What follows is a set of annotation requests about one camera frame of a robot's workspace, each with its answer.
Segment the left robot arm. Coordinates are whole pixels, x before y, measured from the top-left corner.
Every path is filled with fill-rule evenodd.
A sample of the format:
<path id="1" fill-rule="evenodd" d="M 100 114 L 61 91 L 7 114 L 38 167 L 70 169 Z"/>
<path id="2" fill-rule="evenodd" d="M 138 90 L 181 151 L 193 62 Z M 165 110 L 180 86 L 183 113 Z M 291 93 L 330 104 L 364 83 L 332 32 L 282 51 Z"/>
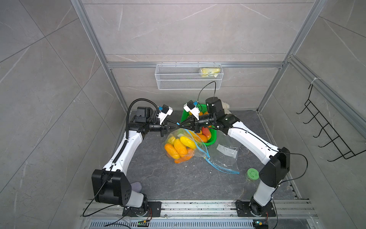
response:
<path id="1" fill-rule="evenodd" d="M 170 127 L 166 118 L 172 113 L 171 107 L 157 106 L 145 98 L 130 104 L 120 145 L 107 164 L 92 173 L 92 201 L 149 212 L 147 196 L 132 188 L 126 174 L 137 148 L 149 132 L 159 132 L 161 136 L 168 133 Z"/>

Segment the yellow orange mango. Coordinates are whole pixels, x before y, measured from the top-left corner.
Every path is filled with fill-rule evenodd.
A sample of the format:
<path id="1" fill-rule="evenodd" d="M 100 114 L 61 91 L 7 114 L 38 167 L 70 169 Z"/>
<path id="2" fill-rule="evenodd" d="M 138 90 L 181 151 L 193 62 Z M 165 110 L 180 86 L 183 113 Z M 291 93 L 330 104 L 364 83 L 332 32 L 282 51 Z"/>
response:
<path id="1" fill-rule="evenodd" d="M 174 160 L 178 160 L 180 158 L 180 155 L 174 148 L 174 146 L 170 143 L 165 144 L 165 150 L 168 153 L 168 155 L 173 158 Z"/>

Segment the clear zip-top bag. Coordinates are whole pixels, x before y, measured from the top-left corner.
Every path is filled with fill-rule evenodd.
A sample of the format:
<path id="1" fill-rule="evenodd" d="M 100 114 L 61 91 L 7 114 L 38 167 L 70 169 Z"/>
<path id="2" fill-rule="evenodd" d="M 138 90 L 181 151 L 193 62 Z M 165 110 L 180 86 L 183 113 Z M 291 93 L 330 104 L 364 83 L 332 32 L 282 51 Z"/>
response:
<path id="1" fill-rule="evenodd" d="M 183 128 L 175 128 L 171 131 L 166 140 L 162 143 L 162 149 L 165 151 L 166 155 L 171 158 L 165 150 L 165 144 L 170 143 L 174 146 L 180 158 L 187 154 L 187 150 L 189 148 L 194 150 L 194 156 L 202 157 L 205 159 L 207 154 L 207 147 L 203 142 L 197 142 L 193 138 L 194 131 L 183 129 Z"/>
<path id="2" fill-rule="evenodd" d="M 207 147 L 206 161 L 215 169 L 227 174 L 239 174 L 237 158 L 241 144 L 217 131 L 216 140 Z"/>

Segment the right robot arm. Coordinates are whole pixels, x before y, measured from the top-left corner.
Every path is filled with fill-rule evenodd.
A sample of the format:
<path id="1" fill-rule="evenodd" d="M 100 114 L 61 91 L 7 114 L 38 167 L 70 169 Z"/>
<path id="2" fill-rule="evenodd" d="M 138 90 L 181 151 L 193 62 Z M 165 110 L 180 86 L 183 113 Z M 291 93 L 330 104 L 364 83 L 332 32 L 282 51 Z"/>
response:
<path id="1" fill-rule="evenodd" d="M 184 105 L 191 118 L 180 123 L 180 127 L 198 132 L 203 127 L 219 130 L 249 149 L 264 165 L 259 172 L 260 182 L 251 197 L 249 208 L 254 216 L 262 216 L 277 188 L 285 183 L 290 171 L 291 153 L 287 148 L 278 148 L 251 131 L 238 117 L 225 113 L 222 101 L 212 96 L 205 101 L 207 114 L 199 115 L 200 103 L 190 100 Z"/>

